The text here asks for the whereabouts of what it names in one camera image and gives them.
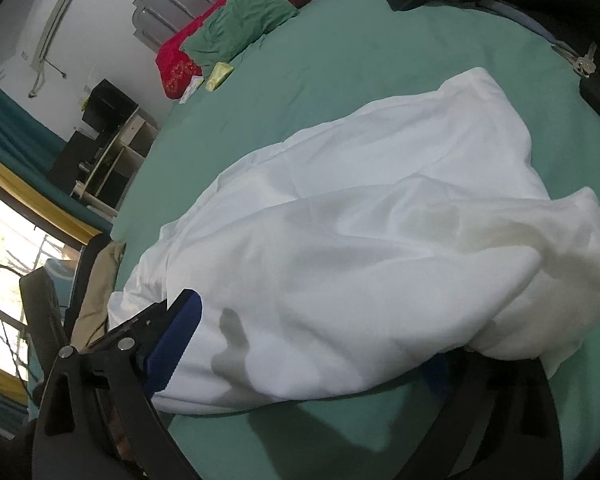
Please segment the white t-shirt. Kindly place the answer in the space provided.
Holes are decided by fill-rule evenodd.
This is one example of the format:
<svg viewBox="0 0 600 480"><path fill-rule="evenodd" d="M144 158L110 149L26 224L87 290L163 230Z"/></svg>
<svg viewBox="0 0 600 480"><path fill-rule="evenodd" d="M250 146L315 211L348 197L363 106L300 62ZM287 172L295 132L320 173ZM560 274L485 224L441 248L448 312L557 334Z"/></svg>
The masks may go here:
<svg viewBox="0 0 600 480"><path fill-rule="evenodd" d="M201 300L155 398L182 414L358 393L468 348L556 368L600 318L600 204L554 200L481 67L260 148L162 227L120 325Z"/></svg>

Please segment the beige folded garment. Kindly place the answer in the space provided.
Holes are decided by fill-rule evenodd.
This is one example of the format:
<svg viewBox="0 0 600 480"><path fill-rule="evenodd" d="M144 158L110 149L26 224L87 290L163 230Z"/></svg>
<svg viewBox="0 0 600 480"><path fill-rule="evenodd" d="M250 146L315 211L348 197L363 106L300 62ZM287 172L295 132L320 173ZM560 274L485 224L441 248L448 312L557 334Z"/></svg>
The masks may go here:
<svg viewBox="0 0 600 480"><path fill-rule="evenodd" d="M86 284L85 295L73 325L70 344L82 351L107 331L108 301L114 292L125 244L110 242L95 257Z"/></svg>

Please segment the black garment under beige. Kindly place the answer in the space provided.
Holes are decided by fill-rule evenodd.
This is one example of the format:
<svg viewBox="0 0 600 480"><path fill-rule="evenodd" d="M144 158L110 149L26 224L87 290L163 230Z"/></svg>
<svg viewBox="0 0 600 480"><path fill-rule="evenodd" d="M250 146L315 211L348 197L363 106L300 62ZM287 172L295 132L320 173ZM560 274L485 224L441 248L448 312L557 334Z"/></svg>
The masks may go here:
<svg viewBox="0 0 600 480"><path fill-rule="evenodd" d="M111 238L107 233L100 233L94 236L80 252L68 308L65 314L64 330L68 339L71 338L72 331L76 325L76 320L80 314L82 301L86 294L88 281L90 280L95 260L110 242Z"/></svg>

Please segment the white wooden shelf desk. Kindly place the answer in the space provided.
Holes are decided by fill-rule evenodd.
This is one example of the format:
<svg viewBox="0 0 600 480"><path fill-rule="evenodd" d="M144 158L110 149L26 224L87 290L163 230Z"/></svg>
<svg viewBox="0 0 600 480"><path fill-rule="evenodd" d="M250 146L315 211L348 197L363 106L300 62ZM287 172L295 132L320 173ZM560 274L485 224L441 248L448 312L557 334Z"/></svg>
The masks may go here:
<svg viewBox="0 0 600 480"><path fill-rule="evenodd" d="M96 152L94 162L82 162L72 196L113 222L158 133L154 120L137 107Z"/></svg>

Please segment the teal yellow curtain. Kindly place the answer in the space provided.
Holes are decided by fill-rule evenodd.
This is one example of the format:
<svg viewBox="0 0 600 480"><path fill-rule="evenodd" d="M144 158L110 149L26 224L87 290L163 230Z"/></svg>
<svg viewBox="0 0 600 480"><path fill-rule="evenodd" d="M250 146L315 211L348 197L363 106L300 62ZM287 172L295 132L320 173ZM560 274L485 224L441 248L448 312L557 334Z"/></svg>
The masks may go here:
<svg viewBox="0 0 600 480"><path fill-rule="evenodd" d="M48 180L67 142L0 88L0 188L53 228L87 244L111 223Z"/></svg>

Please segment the black monitor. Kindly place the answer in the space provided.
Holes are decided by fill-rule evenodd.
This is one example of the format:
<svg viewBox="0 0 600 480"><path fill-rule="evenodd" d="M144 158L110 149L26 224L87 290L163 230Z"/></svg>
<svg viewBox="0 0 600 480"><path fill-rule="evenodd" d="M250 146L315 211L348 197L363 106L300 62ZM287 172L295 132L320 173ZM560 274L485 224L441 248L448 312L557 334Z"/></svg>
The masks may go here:
<svg viewBox="0 0 600 480"><path fill-rule="evenodd" d="M108 79L96 84L86 100L82 122L98 134L115 133L136 111L137 102Z"/></svg>

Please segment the black car key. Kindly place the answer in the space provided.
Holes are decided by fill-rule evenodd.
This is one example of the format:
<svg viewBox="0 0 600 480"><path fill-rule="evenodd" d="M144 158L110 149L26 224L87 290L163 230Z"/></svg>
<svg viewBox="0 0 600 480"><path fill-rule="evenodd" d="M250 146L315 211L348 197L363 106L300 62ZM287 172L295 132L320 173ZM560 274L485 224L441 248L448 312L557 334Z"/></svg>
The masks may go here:
<svg viewBox="0 0 600 480"><path fill-rule="evenodd" d="M552 44L552 50L564 58L580 76L580 97L600 116L600 73L594 60L597 44L592 42L585 55L577 55L572 49L560 44Z"/></svg>

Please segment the red pillow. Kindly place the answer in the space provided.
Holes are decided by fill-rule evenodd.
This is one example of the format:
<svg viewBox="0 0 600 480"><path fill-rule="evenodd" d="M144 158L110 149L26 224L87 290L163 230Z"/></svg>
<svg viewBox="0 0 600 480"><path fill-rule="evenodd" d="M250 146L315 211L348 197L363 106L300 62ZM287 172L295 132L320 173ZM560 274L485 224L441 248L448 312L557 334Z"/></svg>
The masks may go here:
<svg viewBox="0 0 600 480"><path fill-rule="evenodd" d="M305 6L310 0L288 0L297 9ZM201 76L202 69L181 50L182 43L192 36L204 21L221 6L226 0L216 0L203 14L198 15L191 23L185 26L177 34L160 47L156 56L156 65L164 93L171 100L179 99L188 87L193 76Z"/></svg>

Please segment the yellow green packet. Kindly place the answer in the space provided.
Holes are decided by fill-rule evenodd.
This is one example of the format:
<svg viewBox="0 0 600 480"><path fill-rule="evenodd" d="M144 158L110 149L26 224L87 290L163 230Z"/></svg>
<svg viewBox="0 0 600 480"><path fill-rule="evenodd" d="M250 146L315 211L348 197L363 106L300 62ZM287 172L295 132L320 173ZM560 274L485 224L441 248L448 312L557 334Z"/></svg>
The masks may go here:
<svg viewBox="0 0 600 480"><path fill-rule="evenodd" d="M212 68L211 74L206 82L206 90L215 91L234 72L234 67L225 62L217 62Z"/></svg>

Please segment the green bed sheet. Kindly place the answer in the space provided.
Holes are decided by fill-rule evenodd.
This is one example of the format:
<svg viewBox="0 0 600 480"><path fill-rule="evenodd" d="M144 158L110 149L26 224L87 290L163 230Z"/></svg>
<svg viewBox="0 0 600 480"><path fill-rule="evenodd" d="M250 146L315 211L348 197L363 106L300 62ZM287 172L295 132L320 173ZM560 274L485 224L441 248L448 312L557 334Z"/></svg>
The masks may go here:
<svg viewBox="0 0 600 480"><path fill-rule="evenodd" d="M114 222L126 246L119 281L160 228L245 154L473 67L490 73L526 123L550 195L587 186L600 200L600 118L543 38L455 6L396 12L386 0L317 0L245 50L219 90L172 108ZM178 416L170 431L206 479L390 479L440 404L414 373L364 396Z"/></svg>

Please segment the green pillow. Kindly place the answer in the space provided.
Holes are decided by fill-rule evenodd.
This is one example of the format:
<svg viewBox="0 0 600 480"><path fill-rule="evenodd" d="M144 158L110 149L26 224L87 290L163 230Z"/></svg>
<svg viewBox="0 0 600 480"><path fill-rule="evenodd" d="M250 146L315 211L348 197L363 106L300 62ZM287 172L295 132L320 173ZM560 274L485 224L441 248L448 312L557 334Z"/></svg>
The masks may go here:
<svg viewBox="0 0 600 480"><path fill-rule="evenodd" d="M208 77L216 63L229 63L297 13L288 0L226 0L183 41L181 51Z"/></svg>

